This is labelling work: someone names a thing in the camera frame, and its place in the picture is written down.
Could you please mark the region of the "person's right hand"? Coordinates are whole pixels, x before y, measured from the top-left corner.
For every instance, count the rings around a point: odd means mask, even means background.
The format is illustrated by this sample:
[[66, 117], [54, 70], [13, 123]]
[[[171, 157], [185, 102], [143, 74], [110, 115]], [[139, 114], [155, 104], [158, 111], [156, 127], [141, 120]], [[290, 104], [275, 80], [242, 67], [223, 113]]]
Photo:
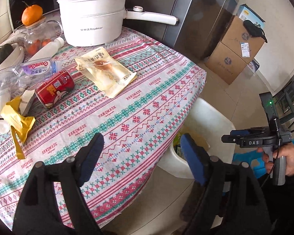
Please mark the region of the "person's right hand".
[[[269, 160], [268, 154], [261, 147], [257, 148], [257, 152], [263, 153], [262, 160], [265, 163], [266, 173], [269, 174], [273, 167], [273, 162]], [[278, 157], [280, 158], [281, 156], [286, 158], [286, 176], [294, 176], [294, 144], [288, 143], [282, 145], [279, 148]]]

